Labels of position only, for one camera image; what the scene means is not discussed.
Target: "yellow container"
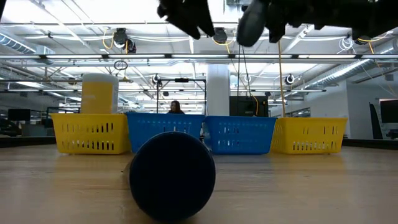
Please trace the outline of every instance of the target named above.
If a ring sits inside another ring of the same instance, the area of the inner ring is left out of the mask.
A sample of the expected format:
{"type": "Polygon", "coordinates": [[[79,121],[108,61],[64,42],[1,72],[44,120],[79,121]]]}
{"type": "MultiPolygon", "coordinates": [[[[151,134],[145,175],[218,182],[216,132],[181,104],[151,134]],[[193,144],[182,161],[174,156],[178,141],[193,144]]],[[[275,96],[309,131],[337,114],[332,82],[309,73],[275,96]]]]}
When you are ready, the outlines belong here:
{"type": "Polygon", "coordinates": [[[281,118],[276,121],[271,152],[339,153],[346,118],[281,118]]]}
{"type": "Polygon", "coordinates": [[[124,114],[51,114],[58,151],[121,154],[131,150],[124,114]]]}

